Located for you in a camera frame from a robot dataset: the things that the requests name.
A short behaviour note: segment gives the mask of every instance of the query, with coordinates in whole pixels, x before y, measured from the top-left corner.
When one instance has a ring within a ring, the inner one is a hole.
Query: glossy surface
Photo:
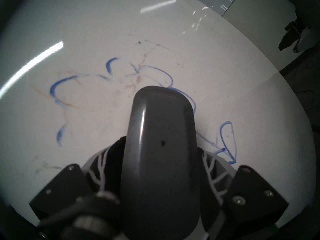
[[[289,202],[278,226],[310,203],[311,127],[288,84],[197,0],[141,14],[167,1],[26,0],[7,25],[1,84],[64,43],[0,100],[2,196],[30,222],[38,220],[28,202],[60,169],[126,135],[134,94],[149,85],[187,96],[198,146],[251,166]]]

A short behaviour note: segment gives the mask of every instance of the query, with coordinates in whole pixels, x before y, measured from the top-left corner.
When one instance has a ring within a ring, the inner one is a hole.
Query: screw
[[[243,172],[246,172],[246,173],[250,173],[250,172],[251,172],[251,170],[248,169],[248,168],[242,168],[242,171],[243,171]]]
[[[263,193],[268,197],[273,197],[274,196],[274,193],[272,191],[270,191],[270,190],[266,190]]]
[[[238,195],[233,196],[233,197],[232,197],[232,201],[233,201],[235,204],[239,205],[239,206],[243,206],[243,205],[246,204],[246,199],[243,198],[242,196],[238,196]]]

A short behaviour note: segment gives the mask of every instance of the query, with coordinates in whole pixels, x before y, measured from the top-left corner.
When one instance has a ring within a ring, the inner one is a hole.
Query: whiteboard
[[[0,100],[1,194],[31,223],[30,200],[63,167],[126,135],[133,97],[149,85],[184,94],[198,146],[251,166],[289,202],[279,227],[311,202],[316,157],[302,106],[270,61],[199,1],[26,0],[1,36],[1,84],[61,41]]]

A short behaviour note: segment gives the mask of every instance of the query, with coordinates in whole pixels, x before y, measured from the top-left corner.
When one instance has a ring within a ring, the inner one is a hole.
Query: blue marker drawing
[[[64,78],[64,79],[61,79],[57,82],[55,82],[51,87],[50,87],[50,96],[52,98],[54,98],[54,102],[57,103],[59,106],[61,106],[63,109],[67,109],[69,106],[71,106],[70,104],[64,102],[64,101],[61,101],[57,96],[56,96],[56,88],[57,86],[59,86],[60,84],[64,83],[64,82],[67,82],[67,81],[70,81],[70,80],[73,80],[73,79],[78,79],[80,77],[89,77],[91,75],[89,74],[81,74],[81,75],[72,75],[70,77],[67,77],[67,78]],[[104,75],[100,75],[100,74],[97,74],[98,77],[106,80],[106,81],[110,81],[110,79]],[[56,141],[57,141],[57,144],[61,147],[62,146],[62,137],[63,137],[63,134],[64,134],[64,130],[66,128],[66,126],[68,125],[68,122],[66,124],[64,124],[62,127],[60,127],[59,131],[57,132],[57,137],[56,137]]]
[[[111,63],[114,61],[114,60],[117,60],[119,58],[111,58],[107,63],[106,63],[106,70],[108,71],[109,75],[112,76],[112,71],[111,71]]]
[[[68,124],[64,124],[61,128],[60,128],[60,130],[58,131],[58,133],[57,133],[57,143],[58,143],[58,145],[61,147],[62,145],[61,145],[61,139],[62,139],[62,136],[63,136],[63,131],[64,131],[64,129],[66,128],[66,126],[67,126]]]
[[[112,70],[111,70],[111,63],[115,60],[117,60],[119,58],[117,57],[114,57],[114,58],[111,58],[110,60],[108,60],[106,62],[106,70],[108,72],[108,74],[110,76],[113,76],[112,74]],[[149,65],[139,65],[138,67],[135,67],[132,63],[130,63],[130,65],[132,66],[132,68],[134,69],[134,73],[131,73],[131,74],[127,74],[125,75],[125,77],[130,77],[130,76],[137,76],[137,75],[141,75],[141,76],[144,76],[144,77],[147,77],[151,80],[153,80],[154,82],[156,82],[159,86],[161,87],[165,87],[165,88],[169,88],[169,89],[172,89],[174,91],[177,91],[181,94],[183,94],[184,96],[186,96],[193,104],[193,113],[196,113],[196,110],[197,110],[197,105],[195,103],[195,101],[191,98],[191,96],[189,96],[187,93],[183,92],[182,90],[180,89],[177,89],[174,86],[174,79],[172,78],[171,75],[169,75],[167,72],[165,72],[164,70],[161,70],[157,67],[154,67],[154,66],[149,66]],[[142,71],[143,69],[145,68],[151,68],[151,69],[155,69],[155,70],[158,70],[160,72],[162,72],[163,74],[165,74],[167,77],[170,78],[170,81],[171,83],[169,84],[169,86],[164,86],[161,82],[159,82],[158,80],[152,78],[151,76],[147,75],[147,74],[142,74]],[[70,77],[67,77],[67,78],[64,78],[64,79],[61,79],[57,82],[55,82],[51,88],[50,88],[50,95],[51,97],[54,98],[54,101],[55,103],[57,103],[58,105],[62,106],[64,109],[68,106],[70,106],[70,104],[66,103],[66,102],[63,102],[61,101],[55,94],[55,90],[57,88],[57,86],[59,86],[60,84],[66,82],[66,81],[70,81],[72,79],[77,79],[77,78],[80,78],[80,77],[89,77],[89,76],[93,76],[93,75],[89,75],[89,74],[84,74],[84,75],[73,75],[73,76],[70,76]],[[101,74],[97,74],[96,76],[108,81],[108,82],[112,82],[112,80],[110,78],[108,78],[107,76],[104,76],[104,75],[101,75]],[[223,136],[222,136],[222,129],[224,126],[230,124],[231,125],[231,133],[233,135],[233,140],[234,140],[234,149],[235,149],[235,153],[234,153],[234,156],[232,155],[232,153],[230,152],[229,148],[226,146],[226,143],[223,139]],[[57,133],[57,143],[59,146],[62,145],[61,141],[62,141],[62,137],[63,137],[63,132],[66,128],[68,124],[64,124],[58,131]],[[202,138],[205,142],[207,142],[208,144],[210,144],[211,146],[213,146],[214,148],[217,149],[217,151],[214,152],[214,154],[219,154],[219,153],[222,153],[224,152],[230,159],[231,161],[229,161],[230,164],[235,164],[237,162],[237,145],[236,145],[236,139],[235,139],[235,134],[234,134],[234,130],[233,130],[233,125],[230,121],[226,121],[224,122],[221,126],[220,126],[220,129],[219,129],[219,134],[220,134],[220,138],[222,140],[222,143],[223,143],[223,148],[220,148],[218,145],[217,145],[217,142],[218,142],[218,137],[216,137],[216,142],[212,142],[210,140],[208,140],[206,137],[204,137],[201,133],[199,133],[198,131],[196,132],[196,134]]]

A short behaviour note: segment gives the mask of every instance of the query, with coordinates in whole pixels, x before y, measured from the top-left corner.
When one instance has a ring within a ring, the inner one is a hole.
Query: wall
[[[223,18],[242,32],[280,71],[299,54],[293,46],[280,51],[284,29],[296,19],[295,7],[288,0],[235,0]]]

